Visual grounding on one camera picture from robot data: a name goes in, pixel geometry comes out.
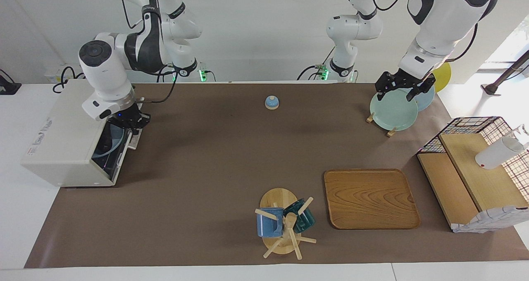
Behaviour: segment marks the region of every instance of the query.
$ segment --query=brown tabletop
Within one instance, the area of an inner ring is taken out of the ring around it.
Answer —
[[[169,85],[138,85],[164,97]],[[276,95],[280,108],[267,110]],[[111,188],[61,189],[26,268],[342,264],[527,260],[514,228],[454,234],[415,157],[449,116],[436,98],[393,138],[365,123],[371,84],[178,85],[129,151]],[[415,230],[336,230],[329,224],[323,173],[397,168],[410,184]],[[266,252],[254,209],[275,187],[314,197],[314,227],[303,260]]]

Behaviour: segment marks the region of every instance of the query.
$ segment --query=yellow plate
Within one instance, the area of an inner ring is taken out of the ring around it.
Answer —
[[[433,71],[433,75],[435,76],[435,92],[439,92],[446,85],[448,85],[448,82],[450,82],[450,78],[452,77],[452,68],[450,67],[450,64],[444,63],[441,65],[440,68],[437,68]]]

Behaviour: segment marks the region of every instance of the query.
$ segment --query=blue and white egg-shaped object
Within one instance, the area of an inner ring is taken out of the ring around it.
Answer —
[[[269,110],[275,110],[279,107],[279,99],[274,95],[270,95],[264,101],[264,106]]]

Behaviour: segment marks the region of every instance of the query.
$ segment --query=wire basket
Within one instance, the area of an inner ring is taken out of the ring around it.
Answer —
[[[420,153],[446,153],[439,139],[441,134],[479,133],[490,145],[512,128],[502,117],[461,117],[452,120],[435,138],[422,147]],[[525,200],[529,202],[529,151],[516,155],[502,166]]]

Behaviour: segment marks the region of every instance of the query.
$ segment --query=bottle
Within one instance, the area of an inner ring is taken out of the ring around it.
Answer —
[[[482,168],[494,169],[527,148],[529,148],[529,133],[526,125],[522,124],[476,155],[476,162]]]

